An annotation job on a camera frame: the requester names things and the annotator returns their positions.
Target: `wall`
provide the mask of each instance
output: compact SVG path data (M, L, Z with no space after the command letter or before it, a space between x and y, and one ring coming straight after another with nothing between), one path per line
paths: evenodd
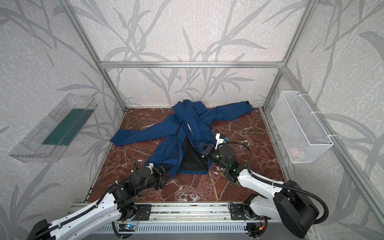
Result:
M384 197L384 1L319 5L312 19L288 66Z
M31 227L84 200L122 111L57 1L0 2L0 235L26 239ZM57 163L8 156L68 93L98 107Z
M249 101L262 106L274 68L115 68L108 72L127 106L169 107L183 99L219 106ZM204 75L212 75L206 81Z
M307 4L307 0L70 2L102 61L281 61ZM170 107L183 99L201 100L207 106L251 99L261 106L276 73L205 71L109 73L130 107Z
M384 1L320 1L289 69L337 132L372 184L383 195ZM282 79L266 108L291 178L320 196L329 218L324 239L384 239L384 230L332 149L310 164L292 164L270 112Z

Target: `black cable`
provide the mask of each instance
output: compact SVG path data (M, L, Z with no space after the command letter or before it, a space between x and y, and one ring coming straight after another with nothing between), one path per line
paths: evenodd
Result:
M76 216L74 216L74 217L72 217L72 218L70 218L70 219L67 219L67 220L63 221L62 223L60 223L60 225L55 225L55 226L53 226L53 227L51 227L51 228L48 228L47 230L45 230L45 231L39 233L38 235L34 236L34 237L32 238L32 240L38 240L38 239L41 239L44 235L46 235L46 234L52 232L53 230L58 229L58 228L62 227L63 225L65 225L65 224L67 224L67 223L70 223L70 222L72 222L72 221L74 221L74 220L76 220L76 219L78 219L78 218L80 218L80 217L86 215L87 213L89 213L91 210L95 209L95 208L101 203L101 201L103 200L103 198L105 197L105 195L109 192L109 190L110 190L112 187L114 187L114 186L116 186L116 185L118 185L118 184L119 184L119 183L116 183L116 184L113 184L113 185L109 186L109 187L107 188L107 190L105 190L104 193L101 195L100 199L96 202L96 205L93 205L92 207L88 208L87 210L83 211L82 213L79 213L78 215L76 215Z
M247 162L247 170L249 172L249 174L254 177L255 179L263 182L263 183L266 183L266 184L269 184L269 185L272 185L274 187L280 187L280 188L284 188L284 189L288 189L288 190L291 190L291 191L295 191L295 192L299 192L299 193L302 193L302 194L305 194L313 199L315 199L316 201L318 201L323 209L324 209L324 213L323 215L316 219L313 224L319 224L319 223L322 223L323 221L325 221L327 218L328 218L328 215L329 215L329 210L328 210L328 206L325 204L325 202L319 198L318 196L314 195L313 193L310 193L308 191L305 191L305 190L302 190L302 189L297 189L297 188L294 188L294 187L290 187L290 186L287 186L287 185L283 185L283 184L278 184L278 183L274 183L274 182L271 182L271 181L268 181L268 180L265 180L263 178L260 178L258 176L256 176L255 174L253 174L253 172L251 171L251 160L252 160L252 150L249 146L241 143L241 142L227 142L227 144L239 144L239 145L242 145L244 147L246 147L248 150L249 150L249 159L248 159L248 162Z
M263 230L261 230L261 233L259 235L257 235L257 237L260 237L261 235L264 234L265 230L266 230L266 227L268 225L268 219L267 217L264 217L264 220L265 220L265 227L263 228Z
M118 233L118 231L117 231L117 229L116 229L116 226L115 226L115 222L112 222L112 229L113 229L113 232L115 233L115 235L116 235L119 239L128 239L128 238L130 238L130 237L133 235L133 233L129 233L129 237L127 237L127 238L123 237L123 235L121 235L121 234Z

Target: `white wire basket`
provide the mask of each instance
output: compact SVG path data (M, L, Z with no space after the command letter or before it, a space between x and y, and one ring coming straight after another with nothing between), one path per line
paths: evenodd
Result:
M313 162L333 146L298 91L282 91L271 114L292 163Z

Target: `clear plastic tray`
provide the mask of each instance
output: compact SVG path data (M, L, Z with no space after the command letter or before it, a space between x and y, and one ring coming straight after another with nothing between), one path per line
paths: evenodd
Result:
M66 95L9 155L22 162L57 162L96 107L94 98Z

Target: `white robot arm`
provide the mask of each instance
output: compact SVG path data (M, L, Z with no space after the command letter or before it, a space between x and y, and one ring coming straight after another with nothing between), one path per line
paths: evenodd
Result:
M249 164L239 164L229 145L240 144L247 148L250 163L252 151L248 146L229 142L222 134L217 134L216 140L216 146L200 143L203 155L224 168L225 177L230 182L258 193L252 194L242 204L247 218L263 216L279 220L294 235L304 238L312 224L323 222L328 217L326 204L319 197L302 190L297 183L291 180L287 183L274 181L252 172ZM51 223L42 220L35 224L27 240L80 240L105 224L133 219L138 212L134 201L139 193L152 187L162 189L168 180L165 176L167 170L167 166L161 165L154 167L149 164L141 168L136 165L127 179L110 186L98 201ZM319 211L308 196L324 207L324 214L319 219L316 219Z

